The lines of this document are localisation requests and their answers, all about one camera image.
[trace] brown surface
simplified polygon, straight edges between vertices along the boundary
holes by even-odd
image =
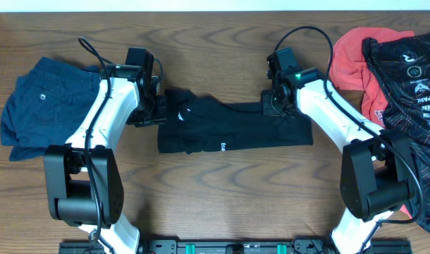
[[[114,62],[128,47],[148,48],[164,65],[164,85],[258,101],[270,86],[265,58],[299,25],[316,25],[335,42],[357,26],[425,33],[430,12],[1,14],[0,116],[16,77],[41,56],[95,64],[81,35]],[[318,34],[300,32],[290,44],[303,66],[325,68],[328,48]],[[356,105],[360,97],[348,94]],[[144,232],[181,238],[325,236],[344,210],[340,153],[313,129],[313,146],[160,155],[156,126],[127,126],[116,153],[124,212]],[[86,239],[51,219],[42,160],[9,162],[10,150],[0,146],[0,253],[56,253],[63,239]],[[386,225],[379,236],[408,237],[415,253],[430,253],[430,234],[417,225]]]

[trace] black cloth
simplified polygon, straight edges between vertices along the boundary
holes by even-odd
[[[159,126],[159,151],[215,152],[256,147],[312,145],[310,119],[262,116],[257,103],[222,104],[188,90],[166,90],[169,116]]]
[[[74,134],[99,91],[100,75],[88,71],[43,57],[18,78],[0,127],[1,144],[13,146],[11,161],[42,156]]]
[[[425,217],[417,223],[430,232],[430,34],[378,43],[363,41],[364,57],[388,100],[383,121],[414,140],[417,174],[425,197]],[[407,204],[414,216],[415,199]]]

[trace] robotic arm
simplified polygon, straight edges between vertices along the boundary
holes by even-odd
[[[125,123],[147,126],[166,120],[166,98],[155,95],[151,84],[154,57],[146,49],[129,49],[124,65],[108,65],[109,77],[102,77],[99,94],[87,118],[69,137],[66,145],[51,145],[44,156],[49,211],[54,219],[76,226],[88,233],[96,228],[97,211],[88,181],[73,180],[71,174],[85,171],[83,148],[86,130],[106,96],[106,79],[111,79],[110,99],[94,125],[90,154],[97,168],[95,183],[102,207],[101,245],[62,243],[60,253],[88,253],[89,249],[116,254],[195,254],[234,252],[248,253],[267,249],[271,253],[286,254],[297,250],[305,253],[357,253],[365,244],[371,253],[386,249],[388,253],[410,252],[408,242],[365,243],[379,219],[389,217],[394,210],[414,196],[414,186],[382,144],[361,130],[355,123],[326,99],[321,74],[316,69],[303,71],[291,49],[282,49],[268,57],[272,90],[262,93],[264,114],[285,116],[297,110],[314,119],[343,152],[340,191],[347,206],[340,224],[327,241],[298,239],[292,242],[214,243],[154,240],[143,242],[138,229],[122,213],[123,185],[116,166],[116,149]],[[368,121],[328,84],[328,91],[348,112],[364,122],[375,133],[380,126]],[[407,138],[401,133],[386,131],[386,140],[409,155]],[[374,173],[373,159],[386,160],[385,174]]]

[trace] blue cloth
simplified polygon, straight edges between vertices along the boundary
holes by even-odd
[[[99,90],[100,75],[43,57],[19,77],[1,117],[1,144],[10,161],[44,155],[78,129]]]

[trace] red cloth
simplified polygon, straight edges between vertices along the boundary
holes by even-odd
[[[383,112],[387,100],[378,81],[367,68],[362,55],[362,40],[368,37],[378,42],[390,42],[414,36],[413,31],[397,32],[388,28],[355,28],[343,35],[334,45],[333,65],[329,72],[334,86],[341,90],[365,91],[362,115],[384,127]]]

